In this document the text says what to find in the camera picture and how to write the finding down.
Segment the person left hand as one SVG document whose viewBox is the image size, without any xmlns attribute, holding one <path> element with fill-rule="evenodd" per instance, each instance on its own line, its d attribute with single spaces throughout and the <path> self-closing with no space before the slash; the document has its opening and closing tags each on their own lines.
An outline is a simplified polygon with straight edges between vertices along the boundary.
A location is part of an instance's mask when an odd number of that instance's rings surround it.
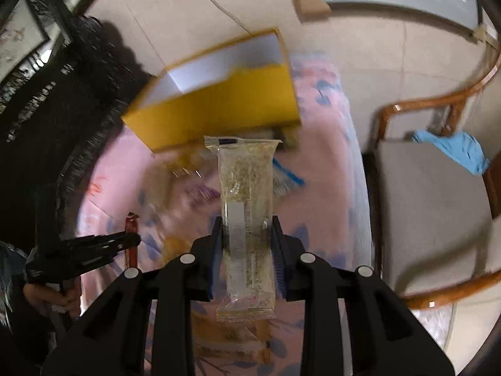
<svg viewBox="0 0 501 376">
<path fill-rule="evenodd" d="M 48 315 L 48 309 L 56 306 L 72 318 L 81 314 L 81 279 L 74 280 L 73 286 L 61 294 L 48 286 L 25 284 L 23 295 L 26 301 L 43 316 Z"/>
</svg>

